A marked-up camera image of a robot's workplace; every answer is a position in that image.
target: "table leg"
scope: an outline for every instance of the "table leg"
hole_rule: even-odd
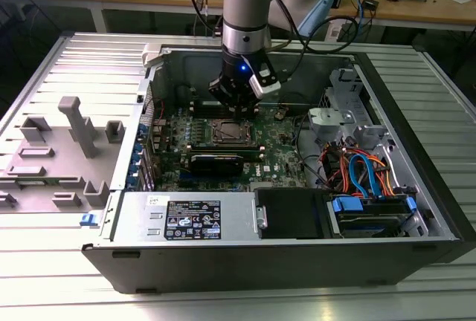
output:
[[[94,20],[94,26],[98,33],[107,33],[109,32],[107,28],[106,19],[103,15],[103,9],[100,5],[94,5],[89,8],[91,11],[92,19]]]
[[[155,13],[150,11],[149,12],[149,23],[150,23],[150,31],[153,33],[157,32],[157,21],[155,20]]]
[[[26,20],[26,16],[22,10],[23,4],[2,3],[1,5],[8,15],[15,16],[20,22],[24,22]]]

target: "warning label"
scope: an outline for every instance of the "warning label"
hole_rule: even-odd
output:
[[[220,201],[169,201],[165,239],[221,239]]]

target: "slotted metal surface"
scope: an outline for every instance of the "slotted metal surface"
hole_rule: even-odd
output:
[[[79,97],[82,115],[90,117],[96,128],[105,127],[109,120],[121,120],[127,126],[138,84],[146,73],[142,47],[123,44],[118,48],[61,38],[54,55],[44,61],[45,70],[32,82],[31,92],[0,137],[0,171],[7,167],[10,155],[23,140],[19,127],[28,116],[43,116],[50,126],[69,126],[58,110],[63,96]]]
[[[453,196],[476,223],[474,106],[427,54],[369,57]],[[410,68],[412,64],[418,69]]]
[[[32,93],[33,103],[29,105],[36,104],[36,100],[45,105],[56,103],[58,94],[62,93],[59,88],[69,94],[81,94],[84,104],[112,104],[116,108],[126,105],[129,95],[133,95],[132,87],[135,87],[131,77],[142,75],[142,48],[148,42],[164,40],[173,43],[178,39],[77,34],[61,49],[56,64],[39,78],[43,80],[41,90]],[[206,39],[191,41],[210,44]],[[332,44],[315,45],[316,49],[333,47]],[[458,92],[431,67],[428,58],[413,48],[352,45],[348,51],[369,54],[466,216],[476,227],[476,126],[467,112],[468,107],[462,106],[464,101]],[[120,76],[120,82],[109,78],[98,82],[99,72]],[[78,77],[73,78],[74,82],[61,82],[57,77],[57,80],[44,82],[46,77],[56,74],[69,74],[70,77],[92,74],[94,80],[84,82]],[[113,96],[119,94],[122,100],[111,103]],[[100,126],[102,116],[97,116],[96,121]],[[4,134],[7,133],[21,138],[14,127]],[[111,320],[380,321],[469,320],[476,315],[475,251],[450,265],[432,265],[419,270],[396,286],[123,295],[112,290],[79,252],[82,243],[91,241],[97,233],[96,229],[80,228],[80,218],[81,214],[76,213],[0,215],[2,320],[107,317]],[[13,305],[22,307],[10,308]]]

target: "orange wire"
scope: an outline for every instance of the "orange wire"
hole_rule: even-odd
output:
[[[392,196],[395,196],[395,194],[393,193],[393,189],[392,189],[392,185],[390,183],[390,173],[387,171],[387,184],[388,184],[388,191],[390,192],[390,194]]]
[[[375,176],[379,179],[380,184],[382,184],[382,188],[384,190],[384,196],[386,196],[387,195],[387,189],[385,188],[385,184],[384,184],[384,181],[382,180],[382,177],[380,177],[380,175],[378,175],[378,174],[375,174]]]

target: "workbench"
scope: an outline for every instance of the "workbench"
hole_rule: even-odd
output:
[[[91,11],[97,32],[107,32],[103,10],[139,10],[157,13],[195,13],[190,0],[34,0],[38,5],[82,7]],[[355,16],[352,0],[342,0],[338,9],[330,15]],[[451,0],[379,1],[373,20],[374,25],[418,27],[436,30],[470,31],[476,25],[476,2],[458,4]],[[0,0],[0,2],[23,5],[29,0]],[[209,0],[209,15],[222,12],[223,0]]]
[[[142,51],[146,44],[164,40],[175,42],[176,37],[98,33],[60,37],[1,120],[5,139],[0,142],[0,155],[16,149],[22,139],[19,125],[29,114],[45,115],[52,126],[64,124],[57,110],[63,95],[80,97],[96,127],[104,127],[110,119],[127,126],[127,109],[114,118],[110,114],[133,104],[145,74]],[[190,40],[197,45],[213,42],[199,37]],[[329,50],[338,45],[315,42],[312,48]],[[288,47],[298,49],[299,42]],[[426,53],[410,46],[352,44],[342,54],[350,51],[368,55],[476,227],[474,106]],[[112,103],[111,93],[122,93],[123,100]],[[100,109],[105,104],[108,111]],[[82,215],[0,214],[2,320],[382,321],[469,319],[476,314],[474,251],[449,265],[424,267],[395,286],[119,294],[80,252],[80,246],[100,232],[98,227],[80,227]]]

